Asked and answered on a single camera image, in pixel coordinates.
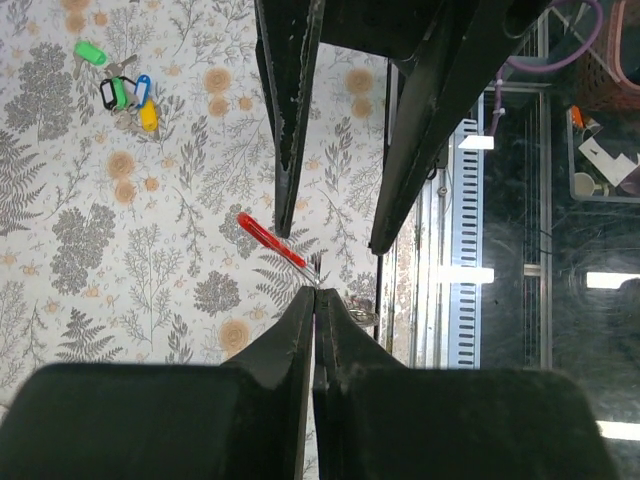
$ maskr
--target floral wallpaper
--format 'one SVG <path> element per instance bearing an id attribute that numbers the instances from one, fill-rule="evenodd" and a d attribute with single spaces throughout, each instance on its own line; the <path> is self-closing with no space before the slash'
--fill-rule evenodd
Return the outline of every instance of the floral wallpaper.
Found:
<path id="1" fill-rule="evenodd" d="M 53 361 L 219 363 L 304 279 L 239 230 L 272 224 L 274 147 L 249 0 L 0 0 L 0 403 Z M 156 132 L 102 106 L 152 79 Z M 323 45 L 290 244 L 375 301 L 383 59 Z"/>

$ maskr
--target black key tag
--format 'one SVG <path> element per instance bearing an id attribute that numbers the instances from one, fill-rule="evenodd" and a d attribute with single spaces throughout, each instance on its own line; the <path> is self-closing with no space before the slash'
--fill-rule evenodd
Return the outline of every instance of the black key tag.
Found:
<path id="1" fill-rule="evenodd" d="M 102 104 L 107 110 L 113 110 L 117 105 L 116 91 L 113 87 L 111 79 L 103 80 L 100 84 L 100 95 L 102 96 Z"/>

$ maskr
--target fern leaf pattern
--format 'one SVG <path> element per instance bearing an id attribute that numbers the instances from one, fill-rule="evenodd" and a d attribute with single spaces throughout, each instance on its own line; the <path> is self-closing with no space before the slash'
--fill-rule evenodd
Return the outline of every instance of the fern leaf pattern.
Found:
<path id="1" fill-rule="evenodd" d="M 122 347 L 107 347 L 114 340 L 113 335 L 103 336 L 105 325 L 94 325 L 93 318 L 87 318 L 75 307 L 71 310 L 71 319 L 62 336 L 67 341 L 61 342 L 56 357 L 64 362 L 110 362 L 116 360 Z"/>
<path id="2" fill-rule="evenodd" d="M 308 228 L 293 230 L 289 238 L 290 248 L 305 257 L 309 257 L 314 253 L 326 253 L 327 249 L 318 248 L 319 239 L 317 237 L 305 238 L 308 237 L 308 233 Z M 278 254 L 267 253 L 260 255 L 258 258 L 271 268 L 254 269 L 266 280 L 264 283 L 257 284 L 256 290 L 266 294 L 271 299 L 277 309 L 273 318 L 279 318 L 300 287 L 308 282 Z"/>
<path id="3" fill-rule="evenodd" d="M 34 186 L 44 163 L 34 163 L 37 154 L 27 153 L 30 148 L 0 130 L 0 237 L 28 230 L 24 222 L 42 214 L 31 207 L 44 188 L 44 184 Z"/>

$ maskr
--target green key tag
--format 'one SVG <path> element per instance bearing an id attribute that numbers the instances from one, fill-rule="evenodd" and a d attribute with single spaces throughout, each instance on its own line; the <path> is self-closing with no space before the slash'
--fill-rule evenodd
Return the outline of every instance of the green key tag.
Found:
<path id="1" fill-rule="evenodd" d="M 122 110 L 127 107 L 127 92 L 124 83 L 118 77 L 111 79 L 113 91 L 116 94 L 116 109 Z"/>
<path id="2" fill-rule="evenodd" d="M 107 54 L 100 50 L 98 47 L 94 47 L 89 42 L 76 43 L 74 51 L 87 62 L 93 65 L 103 65 L 107 61 Z"/>

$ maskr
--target gray leaf print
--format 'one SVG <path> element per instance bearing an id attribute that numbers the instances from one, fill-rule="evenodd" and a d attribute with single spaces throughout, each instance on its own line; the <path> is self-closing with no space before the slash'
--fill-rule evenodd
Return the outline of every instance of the gray leaf print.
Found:
<path id="1" fill-rule="evenodd" d="M 303 240 L 303 237 L 307 233 L 309 233 L 308 228 L 300 228 L 291 232 L 291 236 L 288 241 L 289 248 L 303 257 L 310 257 L 312 253 L 326 253 L 326 249 L 316 249 L 312 252 L 313 247 L 318 243 L 319 239 L 317 237 L 313 237 Z M 271 269 L 254 269 L 255 272 L 258 272 L 260 275 L 265 277 L 268 282 L 259 283 L 256 285 L 256 290 L 269 296 L 271 301 L 278 308 L 278 311 L 272 318 L 278 318 L 282 315 L 285 308 L 289 305 L 289 302 L 291 302 L 291 299 L 293 299 L 300 287 L 306 285 L 307 280 L 295 271 L 293 267 L 277 253 L 267 253 L 260 255 L 258 258 L 267 262 Z"/>
<path id="2" fill-rule="evenodd" d="M 140 22 L 140 18 L 143 17 L 137 5 L 116 8 L 109 13 L 109 18 L 105 33 L 111 47 L 111 58 L 121 62 L 134 53 L 140 53 L 142 47 L 151 41 L 153 26 Z M 138 75 L 139 68 L 140 58 L 131 66 L 131 78 Z"/>
<path id="3" fill-rule="evenodd" d="M 349 294 L 359 299 L 376 300 L 376 275 L 373 272 L 359 273 L 348 285 Z"/>
<path id="4" fill-rule="evenodd" d="M 212 317 L 240 305 L 238 283 L 229 275 L 215 270 L 209 272 L 207 280 L 198 282 L 195 292 L 195 307 Z"/>
<path id="5" fill-rule="evenodd" d="M 47 326 L 42 322 L 36 304 L 33 307 L 31 318 L 22 329 L 22 332 L 20 332 L 22 338 L 27 339 L 27 346 L 22 351 L 22 358 L 31 364 L 31 371 L 36 370 L 45 363 L 44 353 L 47 344 L 39 336 L 43 330 L 47 330 Z"/>
<path id="6" fill-rule="evenodd" d="M 27 304 L 24 301 L 24 283 L 6 282 L 0 288 L 0 388 L 15 385 L 24 366 L 17 352 L 22 339 L 20 325 L 24 321 Z"/>
<path id="7" fill-rule="evenodd" d="M 254 193 L 253 167 L 269 150 L 269 137 L 260 131 L 266 115 L 261 119 L 243 118 L 227 128 L 231 145 L 222 153 L 222 159 L 204 174 L 198 201 L 213 213 L 220 213 L 229 196 L 250 200 Z"/>
<path id="8" fill-rule="evenodd" d="M 218 227 L 218 231 L 227 242 L 236 246 L 238 255 L 246 260 L 258 248 L 259 244 L 255 238 L 238 225 L 237 217 L 242 211 L 242 206 L 239 203 L 231 205 L 224 216 L 224 223 Z M 251 208 L 246 208 L 244 211 L 251 214 Z"/>
<path id="9" fill-rule="evenodd" d="M 7 125 L 20 133 L 35 125 L 38 142 L 55 140 L 69 131 L 71 123 L 72 78 L 61 71 L 67 55 L 60 45 L 49 42 L 29 52 L 33 61 L 20 69 L 22 93 L 4 107 Z"/>
<path id="10" fill-rule="evenodd" d="M 25 154 L 30 147 L 18 146 L 16 137 L 0 130 L 0 237 L 29 230 L 23 222 L 42 214 L 28 211 L 44 188 L 31 187 L 44 163 L 32 165 L 37 154 Z"/>
<path id="11" fill-rule="evenodd" d="M 251 15 L 252 7 L 251 0 L 218 0 L 213 3 L 213 9 L 226 20 L 225 32 L 229 31 L 232 23 L 237 23 Z"/>
<path id="12" fill-rule="evenodd" d="M 75 207 L 60 214 L 51 229 L 62 244 L 51 261 L 51 271 L 58 275 L 51 285 L 60 293 L 77 295 L 87 286 L 87 270 L 100 266 L 104 248 L 115 237 L 115 216 L 95 203 L 87 218 Z"/>
<path id="13" fill-rule="evenodd" d="M 80 70 L 80 77 L 76 82 L 76 108 L 80 112 L 80 123 L 86 125 L 95 113 L 95 99 L 99 95 L 99 70 L 88 63 L 84 63 Z"/>
<path id="14" fill-rule="evenodd" d="M 331 142 L 324 150 L 329 165 L 324 170 L 324 182 L 330 190 L 339 193 L 340 180 L 351 173 L 352 157 L 349 148 L 351 148 L 353 138 L 349 117 L 344 117 L 342 122 L 336 125 L 335 134 L 338 137 L 338 142 Z"/>
<path id="15" fill-rule="evenodd" d="M 27 12 L 31 8 L 33 0 L 13 0 L 9 4 L 7 21 L 13 25 L 13 36 L 20 35 L 27 26 Z"/>
<path id="16" fill-rule="evenodd" d="M 109 362 L 116 359 L 122 347 L 108 349 L 115 338 L 113 335 L 98 338 L 106 328 L 104 325 L 91 326 L 93 318 L 87 318 L 75 307 L 71 310 L 71 321 L 67 331 L 62 334 L 69 341 L 61 343 L 62 351 L 56 357 L 64 362 Z"/>
<path id="17" fill-rule="evenodd" d="M 327 199 L 327 216 L 324 219 L 324 226 L 327 227 L 333 223 L 335 233 L 331 236 L 331 241 L 338 246 L 336 257 L 342 260 L 340 268 L 340 279 L 348 282 L 353 278 L 352 268 L 355 266 L 353 252 L 351 250 L 353 244 L 357 244 L 356 238 L 350 226 L 353 225 L 351 215 L 340 207 L 340 203 L 336 205 L 329 195 L 320 190 L 320 193 Z"/>
<path id="18" fill-rule="evenodd" d="M 135 310 L 129 310 L 122 320 L 131 338 L 147 341 L 152 347 L 154 331 L 171 321 L 171 290 L 165 285 L 182 263 L 180 251 L 158 248 L 159 242 L 160 229 L 156 223 L 151 227 L 138 228 L 129 232 L 129 250 L 124 256 L 133 280 L 129 294 L 136 309 L 149 317 L 148 333 L 145 333 Z"/>
<path id="19" fill-rule="evenodd" d="M 171 332 L 167 337 L 171 353 L 165 357 L 165 361 L 171 364 L 186 365 L 193 357 L 193 350 L 187 344 L 189 326 L 182 320 L 182 315 L 173 316 Z"/>
<path id="20" fill-rule="evenodd" d="M 202 20 L 202 16 L 204 15 L 202 12 L 195 12 L 195 6 L 200 3 L 197 0 L 174 0 L 174 4 L 180 7 L 180 17 L 171 17 L 169 20 L 178 30 L 178 34 L 182 41 L 180 45 L 178 45 L 178 49 L 175 51 L 173 56 L 180 51 L 182 46 L 184 45 L 184 41 L 187 39 L 187 35 L 192 28 L 194 28 L 200 20 Z"/>
<path id="21" fill-rule="evenodd" d="M 180 184 L 185 190 L 191 191 L 191 186 L 195 177 L 202 175 L 204 171 L 204 146 L 207 144 L 207 117 L 201 115 L 196 122 L 191 125 L 191 139 L 180 147 L 182 155 L 182 165 L 180 166 Z"/>
<path id="22" fill-rule="evenodd" d="M 45 220 L 53 217 L 58 210 L 79 195 L 80 192 L 78 192 L 77 189 L 78 183 L 89 177 L 89 174 L 85 172 L 83 167 L 85 163 L 87 163 L 87 160 L 89 160 L 90 148 L 91 140 L 89 137 L 85 137 L 80 140 L 80 149 L 82 150 L 82 153 L 79 157 L 75 157 L 73 159 L 73 170 L 68 170 L 64 173 L 64 176 L 67 178 L 67 187 L 62 188 L 59 185 L 56 185 L 55 207 Z"/>
<path id="23" fill-rule="evenodd" d="M 191 256 L 187 273 L 192 278 L 195 278 L 200 275 L 200 263 L 202 262 L 202 248 L 198 240 L 207 238 L 202 227 L 198 225 L 198 222 L 204 217 L 200 209 L 187 202 L 180 190 L 175 187 L 174 190 L 180 196 L 180 212 L 178 213 L 178 218 L 176 218 L 176 223 L 180 223 L 183 220 L 186 222 L 185 231 L 180 234 L 180 237 L 186 240 L 187 253 Z"/>
<path id="24" fill-rule="evenodd" d="M 382 180 L 382 162 L 374 161 L 377 153 L 369 157 L 367 166 L 358 169 L 351 179 L 347 205 L 365 218 L 371 218 L 377 202 L 380 181 Z"/>
<path id="25" fill-rule="evenodd" d="M 195 51 L 195 60 L 189 68 L 195 67 L 199 63 L 205 65 L 212 65 L 216 63 L 216 59 L 223 53 L 224 35 L 221 33 L 209 33 L 203 31 L 197 31 L 193 34 L 193 40 L 191 45 Z"/>

